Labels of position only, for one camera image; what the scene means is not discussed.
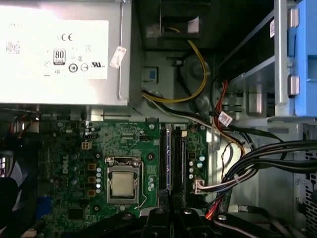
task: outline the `white connector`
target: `white connector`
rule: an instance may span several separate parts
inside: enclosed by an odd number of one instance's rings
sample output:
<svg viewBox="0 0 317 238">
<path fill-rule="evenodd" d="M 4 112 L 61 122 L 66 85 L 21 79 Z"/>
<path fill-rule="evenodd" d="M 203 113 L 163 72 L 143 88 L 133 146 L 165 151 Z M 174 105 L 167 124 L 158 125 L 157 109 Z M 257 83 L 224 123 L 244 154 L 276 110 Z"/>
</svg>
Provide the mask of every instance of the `white connector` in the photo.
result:
<svg viewBox="0 0 317 238">
<path fill-rule="evenodd" d="M 205 180 L 203 180 L 199 176 L 194 178 L 194 184 L 193 184 L 194 193 L 196 195 L 204 194 L 204 192 L 202 192 L 200 189 L 198 189 L 198 185 L 205 186 Z"/>
</svg>

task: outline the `white sticker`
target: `white sticker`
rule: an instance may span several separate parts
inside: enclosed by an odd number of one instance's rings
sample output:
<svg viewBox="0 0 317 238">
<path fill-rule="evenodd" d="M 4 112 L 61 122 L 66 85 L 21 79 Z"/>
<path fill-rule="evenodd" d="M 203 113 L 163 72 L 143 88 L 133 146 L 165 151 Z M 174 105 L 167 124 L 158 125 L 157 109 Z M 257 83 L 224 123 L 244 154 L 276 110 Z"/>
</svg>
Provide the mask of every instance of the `white sticker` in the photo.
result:
<svg viewBox="0 0 317 238">
<path fill-rule="evenodd" d="M 188 22 L 187 27 L 188 33 L 199 33 L 199 17 Z"/>
<path fill-rule="evenodd" d="M 230 125 L 230 123 L 232 122 L 233 118 L 222 111 L 220 113 L 220 115 L 219 115 L 219 119 L 218 120 L 222 124 L 224 124 L 225 127 L 228 127 Z"/>
<path fill-rule="evenodd" d="M 0 29 L 7 79 L 107 79 L 108 21 L 9 19 Z"/>
<path fill-rule="evenodd" d="M 269 24 L 269 36 L 272 38 L 275 35 L 275 23 L 274 20 Z"/>
<path fill-rule="evenodd" d="M 113 55 L 112 60 L 110 62 L 110 66 L 114 67 L 116 69 L 119 69 L 121 66 L 121 62 L 123 60 L 123 57 L 124 57 L 126 52 L 127 52 L 127 49 L 125 49 L 121 46 L 118 46 L 114 52 L 114 55 Z"/>
</svg>

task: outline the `green motherboard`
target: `green motherboard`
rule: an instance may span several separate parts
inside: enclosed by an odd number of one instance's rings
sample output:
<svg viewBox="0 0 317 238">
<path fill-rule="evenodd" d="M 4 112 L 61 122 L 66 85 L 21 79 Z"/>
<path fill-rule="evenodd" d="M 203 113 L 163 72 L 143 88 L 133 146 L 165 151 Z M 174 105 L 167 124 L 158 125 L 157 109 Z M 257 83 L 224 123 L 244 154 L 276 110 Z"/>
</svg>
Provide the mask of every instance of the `green motherboard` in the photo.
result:
<svg viewBox="0 0 317 238">
<path fill-rule="evenodd" d="M 206 131 L 186 128 L 185 176 L 205 177 Z M 39 179 L 50 181 L 46 196 L 52 199 L 52 212 L 44 217 L 47 237 L 59 238 L 120 211 L 139 216 L 157 205 L 158 122 L 53 121 L 40 125 L 41 131 L 46 136 Z"/>
</svg>

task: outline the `barcode sticker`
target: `barcode sticker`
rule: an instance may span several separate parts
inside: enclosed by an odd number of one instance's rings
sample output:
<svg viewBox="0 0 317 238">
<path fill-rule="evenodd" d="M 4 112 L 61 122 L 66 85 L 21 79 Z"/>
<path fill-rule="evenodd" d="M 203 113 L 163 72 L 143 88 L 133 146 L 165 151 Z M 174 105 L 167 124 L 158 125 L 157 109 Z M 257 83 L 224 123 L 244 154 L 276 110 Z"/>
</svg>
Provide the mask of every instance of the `barcode sticker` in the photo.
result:
<svg viewBox="0 0 317 238">
<path fill-rule="evenodd" d="M 269 36 L 270 36 L 270 38 L 272 38 L 274 35 L 275 35 L 275 22 L 273 20 L 269 24 Z"/>
<path fill-rule="evenodd" d="M 127 52 L 127 49 L 125 49 L 121 46 L 118 46 L 114 52 L 114 55 L 113 55 L 112 60 L 110 62 L 110 66 L 119 69 L 121 66 L 121 62 L 123 60 L 123 57 L 124 57 L 126 52 Z"/>
<path fill-rule="evenodd" d="M 230 125 L 230 123 L 232 122 L 233 118 L 222 111 L 220 113 L 220 115 L 219 115 L 219 119 L 218 120 L 222 124 L 224 124 L 225 127 L 228 127 Z"/>
<path fill-rule="evenodd" d="M 19 54 L 20 53 L 20 42 L 19 41 L 7 41 L 6 52 L 8 54 Z"/>
</svg>

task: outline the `screw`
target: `screw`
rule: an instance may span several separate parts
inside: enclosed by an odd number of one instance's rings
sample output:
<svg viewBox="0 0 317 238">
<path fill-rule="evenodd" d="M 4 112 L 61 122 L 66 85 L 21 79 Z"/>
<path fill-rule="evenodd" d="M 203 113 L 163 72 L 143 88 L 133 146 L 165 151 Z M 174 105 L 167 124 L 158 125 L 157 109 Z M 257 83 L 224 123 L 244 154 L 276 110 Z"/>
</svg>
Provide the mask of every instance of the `screw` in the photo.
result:
<svg viewBox="0 0 317 238">
<path fill-rule="evenodd" d="M 138 163 L 138 162 L 133 162 L 133 163 L 132 163 L 132 166 L 133 166 L 133 167 L 138 167 L 138 166 L 139 166 L 139 163 Z"/>
<path fill-rule="evenodd" d="M 225 221 L 225 220 L 227 220 L 227 217 L 225 215 L 219 215 L 218 219 L 221 221 Z"/>
<path fill-rule="evenodd" d="M 207 238 L 207 237 L 208 237 L 208 234 L 205 233 L 205 232 L 203 232 L 203 233 L 200 234 L 200 237 L 201 237 L 201 238 Z"/>
<path fill-rule="evenodd" d="M 162 214 L 164 211 L 162 210 L 162 209 L 157 209 L 156 211 L 155 211 L 155 213 L 157 213 L 157 214 Z"/>
<path fill-rule="evenodd" d="M 129 220 L 129 219 L 131 219 L 131 218 L 132 218 L 132 216 L 131 216 L 130 214 L 125 214 L 125 215 L 122 217 L 123 220 Z"/>
<path fill-rule="evenodd" d="M 193 212 L 192 212 L 192 210 L 190 210 L 190 209 L 186 209 L 186 210 L 184 211 L 184 213 L 185 213 L 186 215 L 190 215 L 190 214 L 192 214 Z"/>
</svg>

